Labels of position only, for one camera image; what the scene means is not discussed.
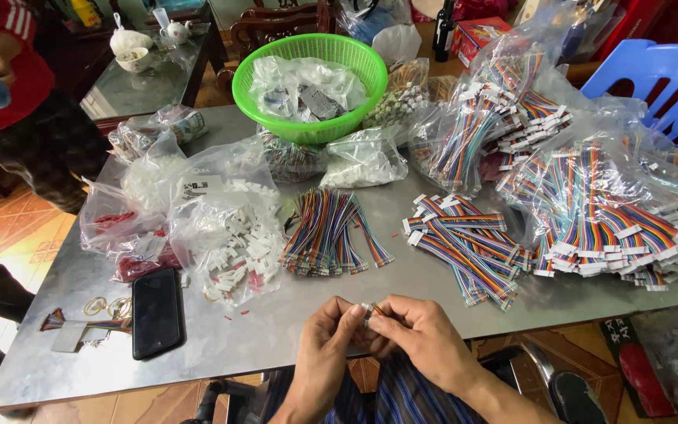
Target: red shirt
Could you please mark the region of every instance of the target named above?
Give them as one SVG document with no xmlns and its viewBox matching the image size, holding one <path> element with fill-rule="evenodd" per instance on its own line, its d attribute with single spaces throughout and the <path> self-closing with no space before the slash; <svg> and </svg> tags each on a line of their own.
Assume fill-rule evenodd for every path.
<svg viewBox="0 0 678 424">
<path fill-rule="evenodd" d="M 11 62 L 15 82 L 10 86 L 12 102 L 0 109 L 1 130 L 30 115 L 46 99 L 54 75 L 33 50 L 35 20 L 21 0 L 0 0 L 0 32 L 10 33 L 23 49 Z"/>
</svg>

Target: blue plastic chair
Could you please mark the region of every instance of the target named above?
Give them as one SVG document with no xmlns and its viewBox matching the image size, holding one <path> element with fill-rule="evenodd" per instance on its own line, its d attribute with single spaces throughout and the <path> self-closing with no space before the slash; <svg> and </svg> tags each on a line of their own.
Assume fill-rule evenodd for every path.
<svg viewBox="0 0 678 424">
<path fill-rule="evenodd" d="M 671 126 L 667 136 L 678 146 L 678 101 L 660 119 L 654 117 L 678 90 L 678 44 L 657 45 L 649 40 L 625 40 L 619 43 L 581 91 L 593 99 L 602 96 L 623 79 L 634 83 L 632 97 L 644 101 L 661 79 L 671 80 L 661 94 L 649 102 L 649 113 L 643 122 L 664 133 Z"/>
</svg>

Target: green plastic basket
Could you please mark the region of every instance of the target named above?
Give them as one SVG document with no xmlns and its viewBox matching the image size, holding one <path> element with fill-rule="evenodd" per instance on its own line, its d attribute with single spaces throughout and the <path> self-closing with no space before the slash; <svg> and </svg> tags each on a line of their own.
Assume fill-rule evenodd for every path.
<svg viewBox="0 0 678 424">
<path fill-rule="evenodd" d="M 365 85 L 368 102 L 335 119 L 310 124 L 295 123 L 268 116 L 258 110 L 250 98 L 253 61 L 259 57 L 279 56 L 284 59 L 317 57 L 339 63 L 360 78 Z M 373 109 L 386 91 L 389 75 L 383 59 L 369 46 L 352 38 L 334 34 L 294 35 L 268 43 L 240 63 L 232 80 L 234 102 L 250 119 L 259 122 L 277 136 L 296 144 L 324 144 L 352 132 Z"/>
</svg>

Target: red box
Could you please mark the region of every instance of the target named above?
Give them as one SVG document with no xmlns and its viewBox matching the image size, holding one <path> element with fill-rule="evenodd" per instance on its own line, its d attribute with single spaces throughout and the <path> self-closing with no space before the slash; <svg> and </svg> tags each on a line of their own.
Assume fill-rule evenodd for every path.
<svg viewBox="0 0 678 424">
<path fill-rule="evenodd" d="M 478 54 L 480 49 L 510 29 L 512 27 L 500 17 L 461 20 L 457 22 L 457 28 L 454 29 L 451 51 L 469 69 L 472 58 Z"/>
<path fill-rule="evenodd" d="M 645 37 L 659 12 L 670 4 L 671 0 L 620 0 L 619 7 L 623 7 L 627 14 L 598 48 L 592 60 L 606 60 L 622 40 Z"/>
</svg>

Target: person in red shirt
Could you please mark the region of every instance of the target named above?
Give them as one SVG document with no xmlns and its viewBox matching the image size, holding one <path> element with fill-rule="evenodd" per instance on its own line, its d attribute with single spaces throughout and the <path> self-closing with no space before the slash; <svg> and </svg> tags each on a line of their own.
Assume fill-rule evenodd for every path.
<svg viewBox="0 0 678 424">
<path fill-rule="evenodd" d="M 12 98 L 0 109 L 0 165 L 37 196 L 77 214 L 87 195 L 75 176 L 95 180 L 111 144 L 78 104 L 54 90 L 34 35 L 31 10 L 21 0 L 0 0 L 0 79 Z"/>
</svg>

